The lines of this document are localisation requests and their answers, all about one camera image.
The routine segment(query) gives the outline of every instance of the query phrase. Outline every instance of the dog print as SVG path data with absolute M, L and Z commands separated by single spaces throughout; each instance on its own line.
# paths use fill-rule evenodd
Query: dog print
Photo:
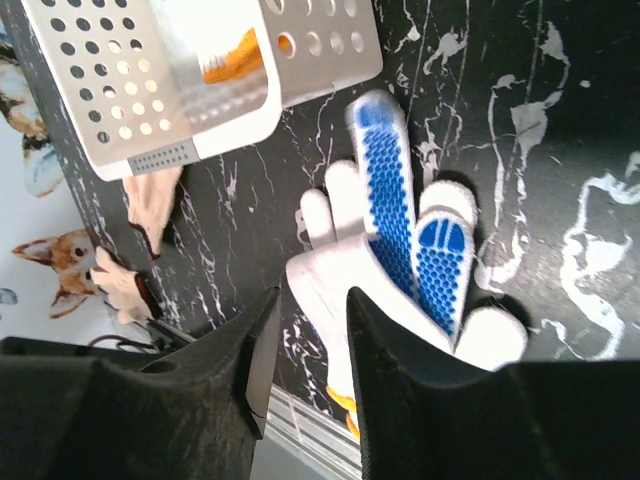
M 27 191 L 36 197 L 50 194 L 64 176 L 2 21 L 0 111 L 9 126 L 22 134 L 24 182 Z
M 70 314 L 97 293 L 89 272 L 95 265 L 95 251 L 85 230 L 25 243 L 14 248 L 13 254 L 58 274 L 60 287 L 51 303 L 50 318 Z
M 17 305 L 18 295 L 10 288 L 0 288 L 0 305 Z

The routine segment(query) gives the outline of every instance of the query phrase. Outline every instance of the glove finger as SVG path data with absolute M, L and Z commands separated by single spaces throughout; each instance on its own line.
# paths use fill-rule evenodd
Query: glove finger
M 314 250 L 336 242 L 331 206 L 324 193 L 315 188 L 304 192 L 300 199 L 300 210 Z
M 160 256 L 162 234 L 169 222 L 182 167 L 125 178 L 129 224 L 138 230 L 152 259 Z
M 478 208 L 473 192 L 461 183 L 439 180 L 427 186 L 420 195 L 419 216 L 423 217 L 433 208 L 456 212 L 471 230 L 478 223 Z
M 114 283 L 113 274 L 96 270 L 95 268 L 91 268 L 89 271 L 91 273 L 91 281 L 101 290 L 109 293 L 110 287 Z
M 411 239 L 411 267 L 420 306 L 457 340 L 467 300 L 475 245 L 472 230 L 456 213 L 432 209 Z
M 369 92 L 347 109 L 371 249 L 402 291 L 415 295 L 410 238 L 416 223 L 411 154 L 402 110 L 388 93 Z
M 483 370 L 495 371 L 520 360 L 527 342 L 526 329 L 511 313 L 497 307 L 481 307 L 469 314 L 455 356 Z
M 364 191 L 358 165 L 339 160 L 327 169 L 325 184 L 338 241 L 364 232 Z
M 120 325 L 127 325 L 135 321 L 135 319 L 131 317 L 131 315 L 127 310 L 118 310 L 118 313 L 116 314 L 116 318 L 118 319 L 118 323 Z

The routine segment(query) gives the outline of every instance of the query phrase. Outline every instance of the white glove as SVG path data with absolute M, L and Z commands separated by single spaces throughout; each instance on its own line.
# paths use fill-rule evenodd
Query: white glove
M 118 322 L 152 320 L 158 316 L 158 306 L 142 275 L 131 272 L 113 261 L 104 248 L 96 249 L 97 266 L 91 269 L 91 279 L 107 294 L 107 303 L 118 311 Z
M 122 180 L 129 198 L 129 224 L 138 230 L 152 259 L 160 256 L 162 234 L 169 222 L 182 167 L 166 168 Z
M 326 348 L 327 393 L 347 410 L 347 424 L 356 437 L 346 321 L 347 293 L 354 286 L 399 325 L 462 361 L 497 370 L 521 358 L 526 332 L 508 312 L 497 308 L 472 312 L 454 346 L 444 330 L 394 285 L 371 251 L 362 220 L 363 197 L 357 193 L 361 184 L 356 164 L 332 164 L 325 182 L 329 198 L 313 189 L 300 202 L 313 250 L 292 258 L 286 271 L 293 296 Z

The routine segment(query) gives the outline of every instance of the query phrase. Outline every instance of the perforated plastic basket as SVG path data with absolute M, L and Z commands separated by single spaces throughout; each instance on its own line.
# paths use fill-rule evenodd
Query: perforated plastic basket
M 104 180 L 261 141 L 283 108 L 376 76 L 370 0 L 22 0 L 71 120 Z M 197 49 L 254 28 L 264 66 L 216 85 Z M 278 49 L 286 36 L 292 48 Z

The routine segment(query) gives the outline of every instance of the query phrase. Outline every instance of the fabric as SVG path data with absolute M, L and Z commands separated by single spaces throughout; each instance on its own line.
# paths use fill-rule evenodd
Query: fabric
M 346 324 L 346 298 L 352 287 L 361 288 L 408 331 L 448 354 L 460 355 L 467 363 L 497 370 L 521 358 L 526 331 L 508 312 L 490 308 L 480 316 L 471 316 L 456 344 L 391 280 L 365 232 L 362 206 L 366 194 L 354 162 L 332 164 L 326 186 L 328 198 L 317 189 L 302 196 L 302 215 L 313 250 L 292 258 L 286 272 L 296 301 L 327 350 L 327 393 L 347 410 L 347 425 L 356 437 L 359 431 Z M 456 345 L 464 348 L 458 352 Z
M 183 167 L 167 168 L 122 180 L 129 197 L 129 224 L 138 230 L 152 259 L 160 256 L 162 234 L 169 222 L 175 189 Z
M 91 279 L 107 294 L 107 303 L 118 311 L 118 322 L 160 317 L 160 309 L 142 275 L 118 265 L 104 248 L 96 249 L 97 266 L 91 269 Z
M 371 249 L 391 280 L 455 342 L 475 253 L 473 194 L 455 182 L 431 184 L 416 220 L 409 133 L 397 102 L 372 90 L 348 107 L 347 122 L 366 193 Z

